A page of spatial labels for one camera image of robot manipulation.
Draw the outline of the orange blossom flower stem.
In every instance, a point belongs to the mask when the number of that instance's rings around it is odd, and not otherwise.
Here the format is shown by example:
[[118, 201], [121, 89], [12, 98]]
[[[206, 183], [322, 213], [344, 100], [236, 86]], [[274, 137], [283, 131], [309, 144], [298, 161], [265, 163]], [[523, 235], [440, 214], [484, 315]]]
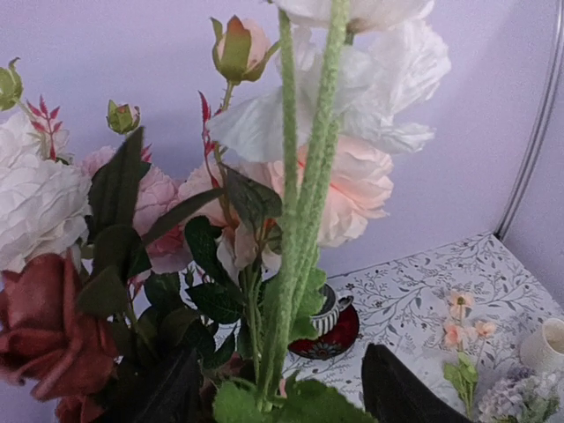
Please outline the orange blossom flower stem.
[[475, 305], [471, 293], [452, 291], [448, 304], [449, 320], [443, 325], [443, 344], [456, 352], [456, 362], [443, 365], [443, 377], [464, 404], [466, 417], [472, 420], [472, 407], [479, 381], [479, 357], [497, 326], [483, 320], [466, 322]]

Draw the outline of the rust red rose stem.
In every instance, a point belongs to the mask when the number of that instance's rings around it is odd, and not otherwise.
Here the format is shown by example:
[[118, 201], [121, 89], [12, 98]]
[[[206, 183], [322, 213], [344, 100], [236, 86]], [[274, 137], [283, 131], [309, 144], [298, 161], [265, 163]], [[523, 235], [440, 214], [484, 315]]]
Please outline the rust red rose stem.
[[61, 422], [95, 421], [104, 410], [93, 395], [113, 375], [118, 350], [108, 322], [76, 308], [81, 283], [72, 257], [37, 256], [3, 277], [2, 380], [35, 380], [33, 397], [58, 400]]

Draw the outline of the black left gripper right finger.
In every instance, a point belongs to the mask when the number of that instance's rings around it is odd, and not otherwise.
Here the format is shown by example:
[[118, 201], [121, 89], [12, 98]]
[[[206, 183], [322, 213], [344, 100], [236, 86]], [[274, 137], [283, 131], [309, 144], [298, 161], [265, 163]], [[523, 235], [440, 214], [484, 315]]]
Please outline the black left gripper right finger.
[[361, 363], [364, 408], [382, 423], [464, 423], [385, 345], [370, 344]]

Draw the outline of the white peony flower stem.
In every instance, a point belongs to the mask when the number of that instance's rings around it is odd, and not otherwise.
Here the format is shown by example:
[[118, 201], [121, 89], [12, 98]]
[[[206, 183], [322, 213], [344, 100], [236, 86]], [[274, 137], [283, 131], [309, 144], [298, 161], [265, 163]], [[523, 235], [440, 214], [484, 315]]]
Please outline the white peony flower stem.
[[65, 151], [58, 108], [23, 99], [16, 63], [1, 69], [1, 109], [15, 112], [1, 124], [1, 268], [20, 272], [47, 253], [79, 261], [91, 180]]

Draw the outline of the white rose flower stem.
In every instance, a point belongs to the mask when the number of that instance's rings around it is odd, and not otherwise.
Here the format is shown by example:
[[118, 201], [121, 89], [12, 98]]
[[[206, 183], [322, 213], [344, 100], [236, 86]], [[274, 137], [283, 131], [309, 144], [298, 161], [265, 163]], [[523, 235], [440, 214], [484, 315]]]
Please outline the white rose flower stem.
[[287, 347], [313, 332], [325, 274], [318, 234], [338, 140], [387, 154], [416, 152], [434, 133], [394, 116], [428, 100], [449, 72], [448, 49], [427, 24], [430, 1], [279, 1], [283, 84], [212, 119], [209, 130], [251, 162], [281, 160], [282, 255], [267, 286], [267, 331], [254, 398], [262, 422], [283, 422], [306, 396], [276, 398]]

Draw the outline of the pink peony flower stem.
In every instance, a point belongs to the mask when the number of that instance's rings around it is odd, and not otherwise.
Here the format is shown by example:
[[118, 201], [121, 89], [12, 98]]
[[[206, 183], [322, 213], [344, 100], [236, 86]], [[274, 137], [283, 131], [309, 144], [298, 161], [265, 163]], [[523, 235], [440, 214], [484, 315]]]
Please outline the pink peony flower stem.
[[92, 181], [89, 241], [93, 275], [78, 296], [78, 313], [109, 326], [110, 315], [131, 310], [129, 285], [135, 278], [176, 278], [195, 262], [210, 281], [234, 288], [238, 269], [235, 226], [220, 208], [220, 170], [204, 163], [185, 182], [173, 180], [142, 146], [140, 112], [108, 104], [108, 126], [127, 137], [118, 149], [105, 146], [86, 156], [81, 171]]

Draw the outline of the peach rose flower stem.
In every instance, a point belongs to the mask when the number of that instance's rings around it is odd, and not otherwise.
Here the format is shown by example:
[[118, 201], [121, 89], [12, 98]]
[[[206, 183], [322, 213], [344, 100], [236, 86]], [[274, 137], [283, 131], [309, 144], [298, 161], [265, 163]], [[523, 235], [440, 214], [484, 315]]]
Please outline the peach rose flower stem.
[[322, 53], [288, 12], [278, 21], [282, 86], [204, 118], [204, 163], [219, 168], [220, 208], [237, 229], [227, 236], [237, 282], [226, 289], [197, 266], [204, 286], [189, 290], [211, 319], [245, 321], [260, 388], [278, 381], [291, 336], [310, 330], [321, 307], [318, 238], [343, 113], [373, 75], [342, 20], [330, 25]]

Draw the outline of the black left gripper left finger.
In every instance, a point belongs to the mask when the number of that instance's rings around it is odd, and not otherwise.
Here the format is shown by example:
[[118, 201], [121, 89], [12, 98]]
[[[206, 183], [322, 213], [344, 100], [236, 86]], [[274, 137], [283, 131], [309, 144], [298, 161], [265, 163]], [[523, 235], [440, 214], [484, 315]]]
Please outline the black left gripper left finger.
[[106, 422], [195, 422], [200, 367], [197, 350], [179, 347], [149, 372], [140, 387], [105, 412]]

